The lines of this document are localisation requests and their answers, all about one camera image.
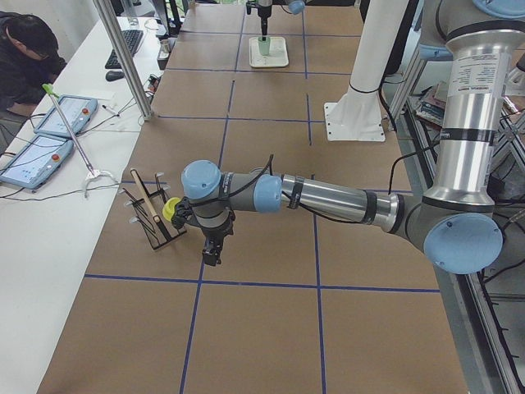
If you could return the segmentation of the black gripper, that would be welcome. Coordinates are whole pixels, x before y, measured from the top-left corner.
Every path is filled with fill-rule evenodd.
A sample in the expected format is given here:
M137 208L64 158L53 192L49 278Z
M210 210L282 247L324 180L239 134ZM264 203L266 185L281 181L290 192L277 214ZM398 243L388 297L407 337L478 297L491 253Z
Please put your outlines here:
M202 262L207 266L215 267L221 264L221 249L224 238L234 235L235 213L222 211L210 218L199 216L199 225L205 236L202 250Z
M272 0L257 0L258 16L261 19L261 36L267 37L267 21L272 16Z

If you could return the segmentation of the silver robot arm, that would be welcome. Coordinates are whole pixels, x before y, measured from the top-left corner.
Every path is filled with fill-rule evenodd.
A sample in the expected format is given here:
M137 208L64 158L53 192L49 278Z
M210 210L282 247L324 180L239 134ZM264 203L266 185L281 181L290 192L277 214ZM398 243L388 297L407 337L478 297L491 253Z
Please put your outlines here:
M175 227L204 235L203 262L217 265L238 212L305 209L333 222L369 225L401 237L449 273L478 272L500 255L503 232L487 194L489 164L500 125L505 80L524 41L521 1L426 1L422 37L452 57L437 169L421 196L374 187L375 159L344 161L331 182L275 172L224 172L198 160L181 174L183 198L164 215Z
M261 21L261 36L263 39L267 38L268 31L268 20L272 16L272 8L274 5L283 6L284 10L297 15L304 11L306 2L303 0L284 0L284 1L272 1L272 0L258 0L255 2L257 13Z

